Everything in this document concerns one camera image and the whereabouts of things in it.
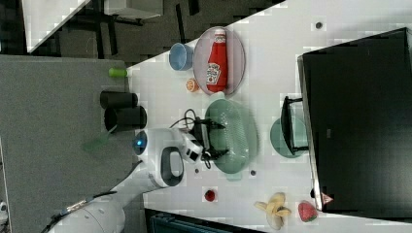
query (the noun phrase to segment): black cup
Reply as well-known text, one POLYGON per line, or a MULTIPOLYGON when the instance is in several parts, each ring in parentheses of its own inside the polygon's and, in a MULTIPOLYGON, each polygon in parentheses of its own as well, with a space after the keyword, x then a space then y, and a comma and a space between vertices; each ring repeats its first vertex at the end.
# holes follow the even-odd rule
POLYGON ((142 106, 127 109, 107 109, 104 113, 104 124, 108 131, 117 125, 112 133, 144 128, 147 121, 148 116, 142 106))
POLYGON ((100 105, 103 109, 134 108, 137 106, 137 95, 104 90, 100 93, 100 105))

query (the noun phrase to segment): green cup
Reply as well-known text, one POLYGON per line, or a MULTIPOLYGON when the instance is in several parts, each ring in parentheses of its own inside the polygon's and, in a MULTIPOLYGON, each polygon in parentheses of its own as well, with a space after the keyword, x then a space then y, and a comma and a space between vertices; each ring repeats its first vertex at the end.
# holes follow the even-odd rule
POLYGON ((110 68, 109 76, 111 78, 126 78, 127 77, 127 70, 121 68, 110 68))

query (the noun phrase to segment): green plate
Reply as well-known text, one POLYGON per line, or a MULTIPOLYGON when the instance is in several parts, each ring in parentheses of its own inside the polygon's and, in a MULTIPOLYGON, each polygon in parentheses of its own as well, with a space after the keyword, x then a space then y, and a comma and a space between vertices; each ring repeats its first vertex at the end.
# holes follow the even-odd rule
MULTIPOLYGON (((292 116, 292 127, 293 127, 293 138, 294 138, 294 145, 296 147, 307 147, 307 135, 306 135, 306 128, 305 124, 295 116, 292 116)), ((286 158, 296 158, 301 156, 305 151, 297 151, 294 155, 289 150, 288 146, 286 145, 283 133, 282 133, 282 125, 281 120, 276 120, 273 125, 272 129, 270 130, 270 142, 272 143, 273 148, 282 156, 286 158)))
POLYGON ((236 102, 219 99, 209 106, 205 118, 225 126, 210 132, 210 144, 216 150, 229 150, 215 165, 227 174, 240 172, 257 153, 258 134, 249 111, 236 102))

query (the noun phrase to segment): white table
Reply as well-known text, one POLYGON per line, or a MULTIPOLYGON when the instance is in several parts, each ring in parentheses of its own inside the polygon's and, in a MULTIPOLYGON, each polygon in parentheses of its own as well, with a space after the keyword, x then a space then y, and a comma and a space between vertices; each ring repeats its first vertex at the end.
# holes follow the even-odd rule
MULTIPOLYGON (((404 26, 412 28, 412 2, 408 0, 289 0, 229 25, 228 29, 241 38, 247 62, 240 89, 230 99, 244 104, 255 116, 257 159, 242 172, 240 182, 229 182, 214 165, 207 170, 204 164, 186 164, 182 183, 145 194, 145 207, 274 232, 254 203, 266 202, 275 192, 283 191, 292 215, 281 232, 411 231, 412 225, 405 223, 323 213, 312 223, 301 222, 297 205, 301 200, 311 201, 309 157, 286 159, 272 148, 269 139, 284 97, 300 93, 296 59, 301 54, 404 26), (318 21, 324 24, 320 30, 315 28, 318 21), (255 177, 249 175, 251 170, 257 171, 255 177), (218 190, 218 202, 202 200, 208 187, 218 190)), ((168 127, 188 108, 204 117, 209 97, 201 91, 186 91, 185 83, 193 72, 173 71, 168 52, 129 71, 130 89, 138 93, 140 104, 148 110, 148 127, 168 127)))
POLYGON ((21 0, 27 52, 38 48, 90 0, 21 0))

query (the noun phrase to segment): bowl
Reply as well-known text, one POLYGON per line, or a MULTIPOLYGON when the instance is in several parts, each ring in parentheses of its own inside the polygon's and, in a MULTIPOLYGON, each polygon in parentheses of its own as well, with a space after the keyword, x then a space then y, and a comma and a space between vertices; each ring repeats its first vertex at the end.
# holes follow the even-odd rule
POLYGON ((240 172, 258 152, 258 132, 255 121, 243 105, 224 99, 218 92, 206 111, 205 118, 222 124, 225 129, 211 130, 210 144, 216 150, 228 149, 229 152, 214 161, 226 174, 240 172))
POLYGON ((193 50, 180 43, 173 45, 169 53, 169 64, 173 70, 186 71, 193 63, 193 50))

